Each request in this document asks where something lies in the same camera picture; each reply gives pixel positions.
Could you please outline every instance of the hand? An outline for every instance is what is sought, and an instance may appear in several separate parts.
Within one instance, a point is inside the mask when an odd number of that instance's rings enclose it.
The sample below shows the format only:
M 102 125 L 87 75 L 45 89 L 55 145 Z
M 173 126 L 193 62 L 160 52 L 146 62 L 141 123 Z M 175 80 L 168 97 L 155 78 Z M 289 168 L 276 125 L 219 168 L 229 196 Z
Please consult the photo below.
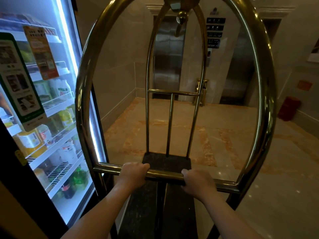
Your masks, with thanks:
M 185 186 L 182 189 L 204 203 L 211 196 L 218 195 L 215 182 L 207 170 L 202 169 L 183 169 Z
M 149 168 L 150 165 L 148 163 L 125 163 L 115 186 L 127 190 L 129 194 L 133 193 L 134 190 L 145 185 L 145 175 Z

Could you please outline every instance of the person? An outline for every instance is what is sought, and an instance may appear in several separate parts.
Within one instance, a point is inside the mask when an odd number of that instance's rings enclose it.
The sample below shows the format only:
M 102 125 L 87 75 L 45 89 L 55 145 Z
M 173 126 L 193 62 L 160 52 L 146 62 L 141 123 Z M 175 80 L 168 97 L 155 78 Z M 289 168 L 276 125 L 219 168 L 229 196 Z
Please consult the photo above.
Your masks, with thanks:
M 146 183 L 145 176 L 149 168 L 148 163 L 124 164 L 117 183 L 108 195 L 79 219 L 61 239 L 107 238 L 126 199 Z M 186 184 L 182 188 L 204 204 L 223 239 L 261 239 L 223 200 L 208 171 L 183 169 L 181 173 Z

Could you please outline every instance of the black carpeted platform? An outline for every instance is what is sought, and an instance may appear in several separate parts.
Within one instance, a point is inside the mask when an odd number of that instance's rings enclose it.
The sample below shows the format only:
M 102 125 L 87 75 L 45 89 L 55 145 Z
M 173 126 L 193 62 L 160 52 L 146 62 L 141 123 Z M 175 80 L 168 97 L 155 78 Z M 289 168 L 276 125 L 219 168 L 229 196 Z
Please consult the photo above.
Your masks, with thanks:
M 191 169 L 190 159 L 180 156 L 149 153 L 143 163 L 149 163 L 151 169 L 180 173 L 182 169 Z M 118 232 L 120 239 L 154 239 L 156 215 L 157 182 L 147 181 L 141 189 L 135 191 L 128 203 Z M 194 199 L 186 194 L 179 185 L 167 186 L 163 213 L 163 239 L 197 239 Z

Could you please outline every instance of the refrigerator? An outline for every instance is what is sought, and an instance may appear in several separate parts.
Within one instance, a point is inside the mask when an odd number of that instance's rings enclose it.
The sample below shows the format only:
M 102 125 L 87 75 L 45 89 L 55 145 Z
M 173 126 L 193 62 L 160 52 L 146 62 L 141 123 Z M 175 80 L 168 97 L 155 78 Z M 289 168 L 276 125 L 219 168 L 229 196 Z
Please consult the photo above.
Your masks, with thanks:
M 0 71 L 2 154 L 7 154 L 0 179 L 43 231 L 55 231 L 53 238 L 80 218 L 95 191 L 76 129 L 74 92 L 82 45 L 74 1 L 0 0 L 0 33 L 13 36 L 45 116 L 35 123 L 37 127 L 27 127 L 4 87 L 9 84 L 17 90 L 24 84 L 18 75 Z M 43 43 L 36 39 L 37 33 Z M 37 48 L 46 42 L 47 51 L 39 53 Z M 0 62 L 10 56 L 0 40 Z M 28 109 L 32 100 L 24 96 L 19 104 Z M 107 161 L 94 90 L 90 128 L 99 160 Z

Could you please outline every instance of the orange juice bottle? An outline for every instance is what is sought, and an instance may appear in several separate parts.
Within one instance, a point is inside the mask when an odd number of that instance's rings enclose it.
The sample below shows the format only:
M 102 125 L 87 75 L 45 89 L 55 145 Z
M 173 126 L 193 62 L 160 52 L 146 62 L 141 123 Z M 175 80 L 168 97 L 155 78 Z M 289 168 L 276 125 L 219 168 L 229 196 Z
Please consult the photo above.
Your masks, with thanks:
M 36 129 L 33 129 L 30 132 L 19 132 L 18 138 L 20 139 L 22 146 L 24 147 L 25 153 L 29 155 L 30 153 L 34 152 L 31 155 L 34 158 L 39 157 L 47 150 L 47 147 L 44 146 L 44 142 Z

